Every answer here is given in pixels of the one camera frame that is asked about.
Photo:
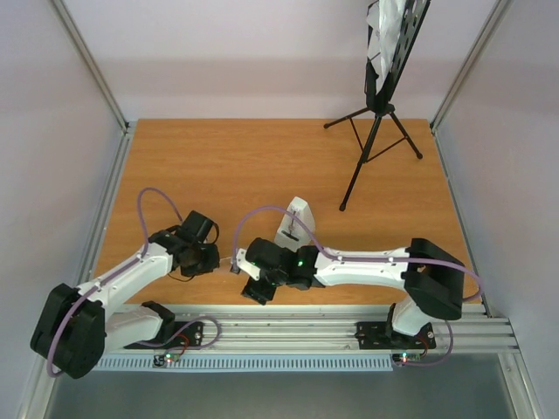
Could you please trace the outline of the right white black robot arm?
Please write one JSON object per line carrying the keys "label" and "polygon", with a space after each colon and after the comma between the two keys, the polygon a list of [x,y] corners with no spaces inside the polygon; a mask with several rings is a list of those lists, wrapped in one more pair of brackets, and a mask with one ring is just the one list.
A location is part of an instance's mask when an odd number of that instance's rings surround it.
{"label": "right white black robot arm", "polygon": [[240,249],[236,267],[249,275],[242,295],[265,305],[276,289],[300,291],[338,285],[384,286],[406,293],[385,325],[386,338],[396,346],[413,340],[435,320],[462,317],[464,265],[424,238],[407,247],[380,252],[338,251],[315,245],[293,251],[258,237]]}

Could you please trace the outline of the black music stand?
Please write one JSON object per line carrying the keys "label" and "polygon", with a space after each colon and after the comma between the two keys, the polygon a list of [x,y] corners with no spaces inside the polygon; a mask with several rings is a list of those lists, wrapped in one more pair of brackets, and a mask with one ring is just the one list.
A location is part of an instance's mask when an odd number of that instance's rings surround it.
{"label": "black music stand", "polygon": [[[356,164],[354,174],[349,182],[348,188],[344,197],[342,198],[342,203],[340,204],[339,210],[344,211],[347,207],[347,203],[360,174],[362,166],[370,161],[375,160],[380,155],[388,152],[396,145],[407,142],[408,145],[413,150],[415,156],[421,160],[423,154],[418,149],[417,145],[411,138],[410,134],[404,128],[404,125],[396,116],[396,108],[392,104],[392,98],[397,89],[399,80],[401,79],[404,68],[407,64],[408,58],[411,55],[411,49],[413,48],[418,33],[422,28],[424,19],[430,8],[431,3],[429,1],[405,1],[406,6],[404,10],[404,18],[401,26],[401,31],[399,33],[400,37],[397,41],[397,47],[395,51],[394,58],[392,59],[390,71],[385,79],[381,79],[375,72],[372,64],[366,58],[366,70],[365,70],[365,82],[364,82],[364,94],[366,98],[366,105],[364,108],[359,109],[353,113],[349,113],[337,120],[327,122],[324,124],[326,129],[348,121],[351,127],[355,127],[354,118],[367,112],[374,114],[374,122],[369,131],[369,135],[366,141],[360,139],[359,134],[355,134],[358,145],[361,149],[361,155]],[[381,122],[384,117],[390,117],[399,129],[402,137],[390,144],[385,149],[372,155],[370,152],[373,148],[374,141],[378,134]]]}

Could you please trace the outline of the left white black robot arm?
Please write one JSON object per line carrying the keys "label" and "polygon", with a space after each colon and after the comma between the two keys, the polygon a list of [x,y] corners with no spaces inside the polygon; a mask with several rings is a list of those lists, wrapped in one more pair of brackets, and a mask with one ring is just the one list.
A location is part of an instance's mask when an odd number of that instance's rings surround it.
{"label": "left white black robot arm", "polygon": [[47,374],[79,379],[107,353],[129,346],[160,348],[176,340],[176,316],[154,301],[130,313],[120,308],[136,293],[173,271],[187,278],[219,266],[218,225],[196,211],[181,223],[144,237],[143,246],[105,274],[76,287],[60,284],[48,294],[30,347]]}

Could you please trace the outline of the clear plastic metronome cover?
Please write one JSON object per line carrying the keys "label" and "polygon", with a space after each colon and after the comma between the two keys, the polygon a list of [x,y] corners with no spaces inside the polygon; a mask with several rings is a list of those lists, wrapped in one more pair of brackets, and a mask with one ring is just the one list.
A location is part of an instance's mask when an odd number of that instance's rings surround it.
{"label": "clear plastic metronome cover", "polygon": [[230,257],[219,259],[219,266],[220,267],[225,266],[225,265],[230,264],[230,263],[231,263],[231,258]]}

